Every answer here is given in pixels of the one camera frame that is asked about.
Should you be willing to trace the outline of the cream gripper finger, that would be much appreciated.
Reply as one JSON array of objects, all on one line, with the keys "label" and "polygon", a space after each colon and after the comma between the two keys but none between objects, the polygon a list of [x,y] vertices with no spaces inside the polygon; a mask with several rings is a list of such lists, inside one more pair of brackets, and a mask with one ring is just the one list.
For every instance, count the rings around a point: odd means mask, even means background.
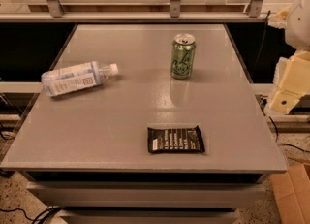
[{"label": "cream gripper finger", "polygon": [[274,28],[285,28],[291,6],[286,6],[268,19],[268,25]]},{"label": "cream gripper finger", "polygon": [[298,50],[290,58],[279,59],[266,108],[272,112],[288,114],[309,92],[310,52]]}]

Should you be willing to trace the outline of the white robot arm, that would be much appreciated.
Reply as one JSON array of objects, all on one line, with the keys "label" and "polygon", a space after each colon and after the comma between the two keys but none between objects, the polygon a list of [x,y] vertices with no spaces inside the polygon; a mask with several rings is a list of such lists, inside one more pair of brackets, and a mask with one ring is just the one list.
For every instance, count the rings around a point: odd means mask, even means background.
[{"label": "white robot arm", "polygon": [[295,53],[279,58],[264,113],[288,114],[310,92],[310,0],[294,0],[268,24],[285,29],[285,42]]}]

